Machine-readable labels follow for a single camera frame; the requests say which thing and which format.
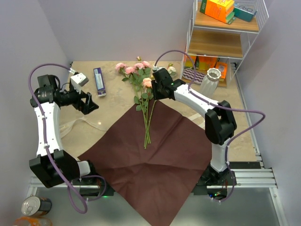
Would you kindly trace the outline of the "pink rose bouquet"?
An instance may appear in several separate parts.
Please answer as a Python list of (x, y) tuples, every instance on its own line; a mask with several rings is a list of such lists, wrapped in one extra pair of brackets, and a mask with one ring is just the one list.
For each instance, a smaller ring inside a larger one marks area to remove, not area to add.
[(136, 58), (137, 63), (133, 66), (128, 66), (125, 63), (117, 63), (115, 70), (124, 76), (123, 81), (128, 81), (132, 84), (135, 96), (134, 103), (136, 111), (143, 113), (145, 126), (144, 148), (151, 143), (150, 125), (156, 101), (152, 90), (151, 81), (154, 76), (151, 75), (151, 64), (148, 61), (143, 61), (139, 56)]

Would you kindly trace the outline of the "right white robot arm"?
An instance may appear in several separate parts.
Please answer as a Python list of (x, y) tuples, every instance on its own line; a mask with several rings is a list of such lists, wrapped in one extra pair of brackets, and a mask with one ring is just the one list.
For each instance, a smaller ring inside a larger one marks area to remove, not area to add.
[(217, 102), (193, 93), (181, 79), (173, 80), (164, 67), (153, 67), (151, 81), (156, 100), (172, 99), (183, 103), (205, 119), (205, 135), (212, 144), (210, 164), (201, 176), (207, 186), (220, 185), (231, 173), (228, 161), (228, 142), (234, 136), (237, 124), (227, 101)]

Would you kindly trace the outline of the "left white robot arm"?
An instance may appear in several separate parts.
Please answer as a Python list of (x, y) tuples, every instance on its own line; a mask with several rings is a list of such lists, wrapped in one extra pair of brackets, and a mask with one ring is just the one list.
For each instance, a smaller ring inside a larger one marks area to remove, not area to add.
[(37, 156), (29, 161), (29, 166), (47, 188), (62, 184), (61, 176), (69, 181), (80, 177), (87, 185), (97, 181), (91, 161), (77, 161), (64, 150), (59, 127), (62, 106), (71, 105), (84, 115), (98, 109), (92, 95), (81, 90), (88, 81), (84, 74), (75, 73), (70, 77), (69, 90), (62, 90), (57, 76), (38, 77), (39, 88), (34, 91), (30, 103), (38, 121), (39, 144)]

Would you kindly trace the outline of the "red wrapping paper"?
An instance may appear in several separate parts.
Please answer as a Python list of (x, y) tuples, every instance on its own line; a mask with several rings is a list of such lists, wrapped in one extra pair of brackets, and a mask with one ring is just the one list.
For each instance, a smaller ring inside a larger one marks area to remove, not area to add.
[(91, 148), (79, 156), (148, 223), (168, 226), (212, 158), (205, 131), (157, 101), (145, 145), (141, 112), (132, 106)]

